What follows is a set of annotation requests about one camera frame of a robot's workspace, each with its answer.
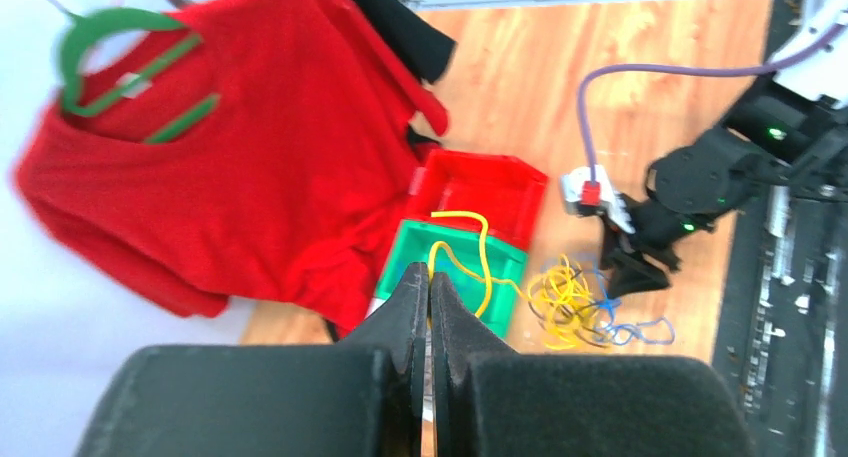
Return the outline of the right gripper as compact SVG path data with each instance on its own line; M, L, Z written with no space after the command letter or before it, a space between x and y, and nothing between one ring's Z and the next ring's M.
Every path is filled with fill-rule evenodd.
M602 217L599 267L609 273L607 296L616 299L669 288L668 273L678 271L681 263L673 250L683 238L681 217L652 199L637 201L622 195L620 200L634 231L627 233L609 215Z

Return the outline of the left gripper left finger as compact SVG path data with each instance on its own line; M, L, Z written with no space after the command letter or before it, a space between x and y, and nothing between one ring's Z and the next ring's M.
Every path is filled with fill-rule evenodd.
M151 346L113 377L81 456L417 456L428 270L331 345Z

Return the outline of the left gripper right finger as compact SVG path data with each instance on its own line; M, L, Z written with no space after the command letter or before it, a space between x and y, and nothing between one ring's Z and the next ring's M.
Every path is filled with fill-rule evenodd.
M430 284L440 456L751 456L717 373L684 356L522 354Z

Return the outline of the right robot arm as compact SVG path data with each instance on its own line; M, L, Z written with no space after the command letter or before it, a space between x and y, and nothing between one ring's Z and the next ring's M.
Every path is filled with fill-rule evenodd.
M654 161L646 199L623 201L627 224L604 212L600 264L607 294L666 289L679 240L712 231L770 186L847 198L847 0L826 0L768 62L727 70L752 85L695 141Z

